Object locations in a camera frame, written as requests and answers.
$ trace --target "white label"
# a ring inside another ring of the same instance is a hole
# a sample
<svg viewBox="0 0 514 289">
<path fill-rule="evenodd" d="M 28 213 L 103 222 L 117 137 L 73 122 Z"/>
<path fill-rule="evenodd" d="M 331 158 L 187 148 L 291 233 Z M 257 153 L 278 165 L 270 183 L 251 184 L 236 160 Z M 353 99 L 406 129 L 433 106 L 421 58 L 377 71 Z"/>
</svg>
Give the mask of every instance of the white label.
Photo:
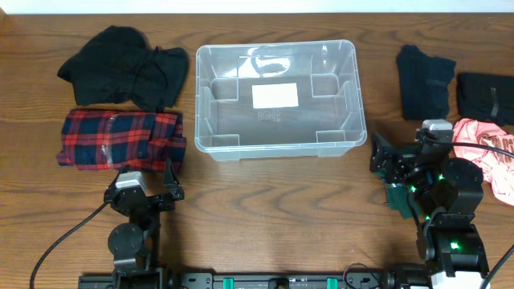
<svg viewBox="0 0 514 289">
<path fill-rule="evenodd" d="M 298 106 L 296 83 L 253 85 L 254 108 L 292 108 Z"/>
</svg>

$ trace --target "white wall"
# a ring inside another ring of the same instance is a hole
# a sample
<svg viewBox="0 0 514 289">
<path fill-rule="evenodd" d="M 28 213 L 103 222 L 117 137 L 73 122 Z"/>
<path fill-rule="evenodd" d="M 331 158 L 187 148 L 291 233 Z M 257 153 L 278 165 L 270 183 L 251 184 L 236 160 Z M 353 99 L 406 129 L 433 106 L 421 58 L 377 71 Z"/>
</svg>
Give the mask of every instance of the white wall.
<svg viewBox="0 0 514 289">
<path fill-rule="evenodd" d="M 8 14 L 514 12 L 514 0 L 0 0 L 0 7 Z"/>
</svg>

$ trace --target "green connector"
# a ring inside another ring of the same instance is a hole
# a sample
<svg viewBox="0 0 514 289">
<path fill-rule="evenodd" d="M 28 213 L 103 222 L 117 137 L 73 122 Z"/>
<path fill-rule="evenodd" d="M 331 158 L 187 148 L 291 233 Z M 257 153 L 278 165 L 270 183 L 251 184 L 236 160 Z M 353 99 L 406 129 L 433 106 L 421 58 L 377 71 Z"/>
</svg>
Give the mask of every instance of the green connector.
<svg viewBox="0 0 514 289">
<path fill-rule="evenodd" d="M 234 280 L 232 278 L 224 278 L 223 289 L 234 289 Z"/>
<path fill-rule="evenodd" d="M 327 278 L 327 289 L 337 289 L 336 278 Z"/>
</svg>

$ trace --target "clothing pile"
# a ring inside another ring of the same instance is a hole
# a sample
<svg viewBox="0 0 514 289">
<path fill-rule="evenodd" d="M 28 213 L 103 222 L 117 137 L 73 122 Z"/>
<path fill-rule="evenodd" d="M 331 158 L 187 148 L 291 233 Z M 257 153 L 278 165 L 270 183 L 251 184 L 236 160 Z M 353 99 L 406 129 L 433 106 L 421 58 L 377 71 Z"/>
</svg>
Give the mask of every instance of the clothing pile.
<svg viewBox="0 0 514 289">
<path fill-rule="evenodd" d="M 170 158 L 178 171 L 186 150 L 182 116 L 163 111 L 173 107 L 187 67 L 183 49 L 151 51 L 131 27 L 111 26 L 91 39 L 57 73 L 73 85 L 76 103 L 131 100 L 146 112 L 71 110 L 61 132 L 59 165 L 161 172 Z"/>
</svg>

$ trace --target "cable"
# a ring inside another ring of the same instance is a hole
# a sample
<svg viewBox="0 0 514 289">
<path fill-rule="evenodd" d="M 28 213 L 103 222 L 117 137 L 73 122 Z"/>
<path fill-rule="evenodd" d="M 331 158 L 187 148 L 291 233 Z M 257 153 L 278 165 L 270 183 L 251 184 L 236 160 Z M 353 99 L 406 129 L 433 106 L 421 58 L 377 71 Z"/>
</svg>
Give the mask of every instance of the cable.
<svg viewBox="0 0 514 289">
<path fill-rule="evenodd" d="M 91 215 L 89 215 L 89 217 L 85 218 L 81 223 L 79 223 L 79 225 L 73 227 L 73 229 L 69 230 L 66 234 L 64 234 L 63 237 L 58 238 L 57 241 L 55 241 L 55 243 L 53 243 L 50 246 L 50 248 L 48 248 L 48 250 L 43 254 L 43 256 L 41 256 L 41 258 L 39 258 L 38 263 L 35 264 L 34 270 L 32 271 L 31 289 L 34 289 L 35 275 L 38 273 L 39 267 L 41 266 L 41 264 L 43 264 L 43 261 L 50 254 L 50 252 L 52 250 L 54 250 L 57 247 L 57 245 L 59 245 L 65 238 L 67 238 L 69 235 L 73 234 L 73 232 L 75 232 L 76 230 L 80 229 L 80 227 L 84 226 L 87 222 L 91 221 L 91 219 L 93 219 L 103 208 L 105 208 L 106 205 L 108 205 L 108 202 L 105 202 L 104 204 L 102 204 L 102 206 L 100 206 L 98 209 L 96 209 L 96 211 L 94 211 Z"/>
<path fill-rule="evenodd" d="M 441 142 L 441 141 L 436 141 L 436 140 L 432 140 L 428 137 L 426 137 L 424 139 L 425 142 L 429 143 L 429 144 L 433 144 L 433 145 L 446 145 L 446 146 L 463 146 L 463 147 L 469 147 L 469 148 L 477 148 L 477 149 L 486 149 L 486 150 L 490 150 L 490 151 L 493 151 L 495 153 L 501 153 L 507 157 L 511 157 L 511 158 L 514 158 L 514 153 L 510 153 L 506 150 L 503 150 L 503 149 L 498 149 L 498 148 L 495 148 L 495 147 L 492 147 L 492 146 L 489 146 L 489 145 L 484 145 L 484 144 L 470 144 L 470 143 L 461 143 L 461 142 L 451 142 L 451 143 L 444 143 L 444 142 Z"/>
<path fill-rule="evenodd" d="M 346 267 L 345 273 L 343 273 L 343 281 L 345 281 L 346 285 L 348 285 L 351 289 L 356 289 L 352 284 L 350 284 L 346 280 L 346 272 L 348 271 L 349 268 L 351 268 L 353 266 L 357 266 L 357 265 L 360 265 L 360 266 L 363 266 L 364 268 L 366 268 L 368 270 L 368 273 L 370 273 L 373 276 L 373 278 L 377 281 L 378 287 L 380 287 L 380 280 L 378 279 L 378 277 L 363 263 L 353 263 L 353 264 L 350 264 L 350 266 Z"/>
<path fill-rule="evenodd" d="M 501 268 L 501 266 L 504 265 L 505 262 L 507 262 L 508 257 L 510 257 L 513 252 L 514 245 L 511 246 L 507 253 L 505 253 L 505 255 L 498 261 L 494 268 L 492 268 L 491 272 L 489 272 L 489 274 L 483 281 L 482 286 L 480 286 L 480 289 L 485 289 L 487 287 L 487 285 L 491 282 L 492 277 L 494 277 L 496 272 Z"/>
<path fill-rule="evenodd" d="M 416 210 L 410 203 L 410 193 L 407 192 L 407 205 L 409 206 L 410 213 L 412 214 L 412 218 L 414 219 L 414 223 L 416 223 L 416 227 L 419 227 L 419 219 L 418 214 L 416 214 Z"/>
</svg>

